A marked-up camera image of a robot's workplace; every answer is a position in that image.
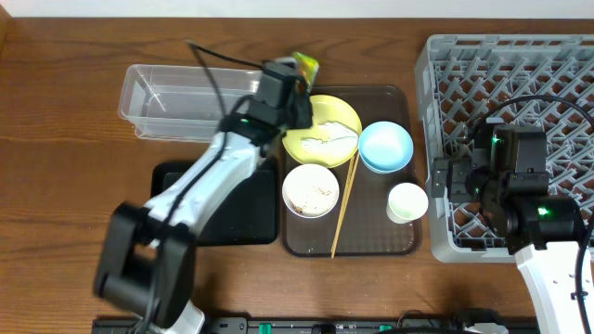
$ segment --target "wood grain surface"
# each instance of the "wood grain surface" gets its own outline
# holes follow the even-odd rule
[[[0,331],[88,333],[118,311],[91,294],[110,213],[149,198],[152,169],[204,145],[139,140],[117,109],[135,63],[193,65],[191,37],[258,61],[300,50],[319,84],[392,84],[407,96],[419,180],[426,178],[413,66],[437,33],[594,33],[591,20],[13,19],[0,63]],[[213,66],[235,67],[208,58]],[[490,307],[533,316],[512,264],[404,258],[304,260],[278,240],[199,249],[194,302],[211,315],[395,318]]]
[[[12,20],[6,10],[0,5],[0,53],[2,52],[2,46],[4,45],[4,39],[6,36],[6,30],[8,29],[8,23]]]

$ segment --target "light blue bowl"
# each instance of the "light blue bowl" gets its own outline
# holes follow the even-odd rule
[[[412,159],[412,138],[407,130],[393,122],[374,122],[359,137],[363,163],[375,173],[393,173]]]

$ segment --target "wooden chopstick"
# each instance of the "wooden chopstick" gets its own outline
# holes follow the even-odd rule
[[[338,215],[338,224],[336,226],[336,233],[334,234],[334,241],[332,242],[332,259],[336,252],[336,246],[338,245],[338,237],[341,234],[342,221],[344,220],[344,214],[346,213],[346,206],[349,203],[349,197],[351,197],[351,188],[353,187],[353,181],[355,180],[356,165],[359,163],[359,152],[356,152],[356,156],[351,158],[349,162],[349,172],[346,175],[346,183],[344,184],[344,194],[342,194],[341,211]]]

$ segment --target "white wall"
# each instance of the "white wall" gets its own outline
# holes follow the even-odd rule
[[[594,0],[0,0],[13,17],[594,19]]]

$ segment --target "green connector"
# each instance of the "green connector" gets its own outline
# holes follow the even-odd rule
[[[272,334],[272,325],[260,324],[260,334]]]

